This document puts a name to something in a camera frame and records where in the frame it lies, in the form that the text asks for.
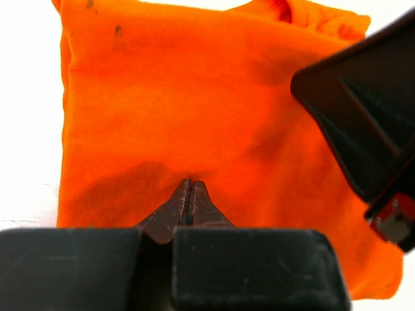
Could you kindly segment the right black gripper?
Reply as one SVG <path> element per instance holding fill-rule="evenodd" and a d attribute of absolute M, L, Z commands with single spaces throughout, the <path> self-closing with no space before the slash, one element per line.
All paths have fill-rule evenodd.
<path fill-rule="evenodd" d="M 414 11 L 294 74 L 290 90 L 316 121 L 378 236 L 414 249 Z"/>

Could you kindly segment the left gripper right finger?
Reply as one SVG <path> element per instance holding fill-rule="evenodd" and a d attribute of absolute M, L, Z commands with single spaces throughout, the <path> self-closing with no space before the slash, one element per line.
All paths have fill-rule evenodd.
<path fill-rule="evenodd" d="M 177 310 L 349 310 L 329 240 L 309 229 L 227 226 L 205 184 L 188 197 L 191 224 L 172 240 L 171 299 Z"/>

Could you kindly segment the orange t shirt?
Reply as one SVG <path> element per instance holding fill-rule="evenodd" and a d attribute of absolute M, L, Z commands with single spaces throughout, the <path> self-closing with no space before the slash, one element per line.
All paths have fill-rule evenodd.
<path fill-rule="evenodd" d="M 183 179 L 235 225 L 321 231 L 351 297 L 388 299 L 403 255 L 364 221 L 293 74 L 362 40 L 370 18 L 310 1 L 202 10 L 55 1 L 64 127 L 58 227 L 130 227 Z"/>

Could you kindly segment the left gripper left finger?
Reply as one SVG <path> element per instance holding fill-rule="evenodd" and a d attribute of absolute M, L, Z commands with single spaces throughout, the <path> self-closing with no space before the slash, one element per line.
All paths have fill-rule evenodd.
<path fill-rule="evenodd" d="M 171 242 L 192 182 L 127 228 L 1 231 L 2 310 L 172 310 Z"/>

